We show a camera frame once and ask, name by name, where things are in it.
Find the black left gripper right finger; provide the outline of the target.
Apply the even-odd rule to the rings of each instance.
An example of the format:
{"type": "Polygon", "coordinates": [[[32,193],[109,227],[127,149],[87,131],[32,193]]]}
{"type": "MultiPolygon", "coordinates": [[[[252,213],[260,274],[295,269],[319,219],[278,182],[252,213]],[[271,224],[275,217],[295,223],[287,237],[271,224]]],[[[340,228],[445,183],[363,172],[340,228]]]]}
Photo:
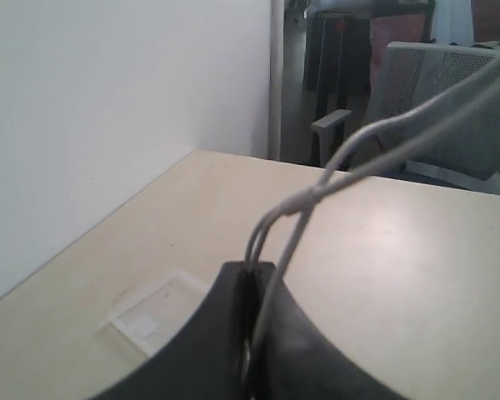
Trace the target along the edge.
{"type": "Polygon", "coordinates": [[[402,398],[332,345],[283,283],[276,291],[249,389],[255,399],[402,398]]]}

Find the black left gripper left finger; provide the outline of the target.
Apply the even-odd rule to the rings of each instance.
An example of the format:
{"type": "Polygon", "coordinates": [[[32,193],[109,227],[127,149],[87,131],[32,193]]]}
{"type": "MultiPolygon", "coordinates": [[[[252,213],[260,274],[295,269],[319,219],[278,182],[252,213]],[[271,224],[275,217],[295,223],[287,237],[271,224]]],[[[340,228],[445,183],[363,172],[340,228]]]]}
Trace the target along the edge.
{"type": "Polygon", "coordinates": [[[248,273],[226,262],[197,311],[154,357],[96,399],[247,399],[248,273]]]}

